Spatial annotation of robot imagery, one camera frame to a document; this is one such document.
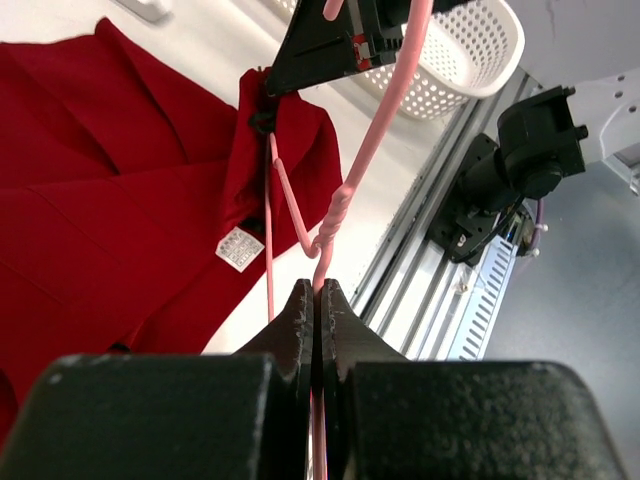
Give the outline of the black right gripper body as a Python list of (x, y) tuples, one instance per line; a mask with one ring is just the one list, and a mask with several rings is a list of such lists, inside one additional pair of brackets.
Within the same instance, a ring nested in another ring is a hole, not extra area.
[(358, 70), (391, 65), (404, 42), (410, 0), (357, 0), (349, 2), (352, 44)]

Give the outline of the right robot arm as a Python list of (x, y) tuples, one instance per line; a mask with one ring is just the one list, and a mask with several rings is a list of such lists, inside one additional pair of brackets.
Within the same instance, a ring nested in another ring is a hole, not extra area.
[[(393, 66), (389, 86), (331, 208), (345, 212), (408, 91), (434, 14), (463, 1), (300, 1), (266, 80), (280, 97), (374, 68)], [(467, 151), (439, 212), (476, 218), (540, 200), (559, 182), (584, 172), (589, 160), (613, 153), (607, 131), (620, 111), (588, 111), (595, 83), (555, 87), (515, 103), (498, 118), (498, 139), (478, 136)], [(476, 154), (475, 148), (485, 148)]]

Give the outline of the red skirt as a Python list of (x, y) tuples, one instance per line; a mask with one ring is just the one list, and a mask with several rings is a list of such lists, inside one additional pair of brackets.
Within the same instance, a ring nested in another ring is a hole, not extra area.
[(269, 98), (250, 70), (231, 106), (101, 20), (92, 34), (1, 47), (1, 430), (76, 353), (203, 351), (265, 270), (216, 252), (241, 228), (281, 254), (297, 236), (266, 137), (307, 226), (341, 184), (328, 113)]

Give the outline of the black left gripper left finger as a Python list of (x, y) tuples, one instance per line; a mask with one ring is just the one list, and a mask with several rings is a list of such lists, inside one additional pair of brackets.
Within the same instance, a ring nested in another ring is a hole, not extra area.
[(314, 292), (231, 355), (71, 355), (40, 376), (5, 479), (303, 479)]

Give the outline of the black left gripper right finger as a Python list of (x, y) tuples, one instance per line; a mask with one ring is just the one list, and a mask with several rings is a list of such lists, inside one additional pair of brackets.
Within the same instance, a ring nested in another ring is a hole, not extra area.
[(319, 300), (332, 479), (624, 479), (595, 399), (547, 361), (411, 361)]

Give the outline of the pink wire hanger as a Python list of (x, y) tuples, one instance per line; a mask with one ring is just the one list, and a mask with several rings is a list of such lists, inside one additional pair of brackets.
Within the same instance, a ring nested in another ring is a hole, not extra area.
[[(321, 290), (324, 286), (327, 271), (332, 256), (334, 238), (344, 221), (352, 198), (363, 179), (382, 139), (390, 127), (391, 121), (404, 98), (405, 92), (413, 78), (424, 45), (427, 27), (431, 18), (434, 1), (410, 1), (406, 36), (397, 58), (394, 73), (386, 93), (373, 117), (365, 134), (354, 162), (348, 172), (346, 180), (332, 196), (328, 211), (323, 218), (318, 235), (313, 241), (309, 240), (308, 232), (300, 216), (295, 195), (289, 184), (281, 159), (277, 153), (275, 134), (270, 134), (270, 152), (283, 186), (285, 199), (296, 229), (300, 245), (309, 258), (319, 255), (318, 264), (314, 271), (312, 286), (314, 292), (314, 314), (319, 314), (321, 306)], [(267, 247), (267, 297), (269, 306), (269, 321), (273, 319), (272, 293), (272, 251)], [(314, 372), (312, 381), (312, 472), (313, 479), (328, 479), (327, 441), (325, 422), (325, 402), (323, 392), (322, 366), (322, 334), (320, 326), (314, 325), (314, 335), (320, 333), (320, 339), (314, 339), (314, 349), (320, 347), (320, 372)]]

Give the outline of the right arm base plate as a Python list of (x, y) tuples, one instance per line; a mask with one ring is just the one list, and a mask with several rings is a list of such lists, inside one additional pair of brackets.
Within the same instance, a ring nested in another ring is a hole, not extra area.
[(498, 143), (484, 133), (477, 135), (431, 222), (427, 238), (453, 264), (477, 265), (524, 202), (499, 173), (501, 160)]

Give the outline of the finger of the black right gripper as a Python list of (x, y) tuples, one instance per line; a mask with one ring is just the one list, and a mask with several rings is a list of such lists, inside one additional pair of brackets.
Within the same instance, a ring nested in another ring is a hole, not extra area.
[(337, 17), (323, 1), (299, 1), (265, 82), (281, 96), (356, 75), (380, 65), (375, 42), (380, 22), (375, 1), (344, 1)]

